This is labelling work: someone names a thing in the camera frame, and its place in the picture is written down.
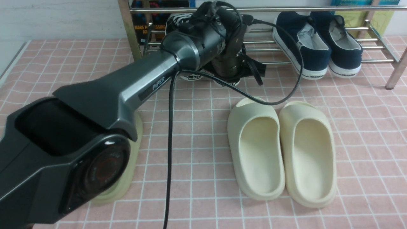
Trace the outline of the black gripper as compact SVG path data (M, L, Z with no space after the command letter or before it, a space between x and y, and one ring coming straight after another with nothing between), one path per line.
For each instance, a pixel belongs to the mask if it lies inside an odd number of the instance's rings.
M178 71L220 80L253 76L262 86L266 65L247 56L243 45L253 21L223 1L206 1L195 13L178 14Z

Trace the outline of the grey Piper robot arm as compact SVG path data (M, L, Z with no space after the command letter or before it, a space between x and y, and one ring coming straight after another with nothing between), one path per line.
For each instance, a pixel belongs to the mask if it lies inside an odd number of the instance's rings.
M53 224L112 187L137 141L135 111L180 71L240 51L250 15L205 2L158 50L96 80L65 85L7 116L1 228Z

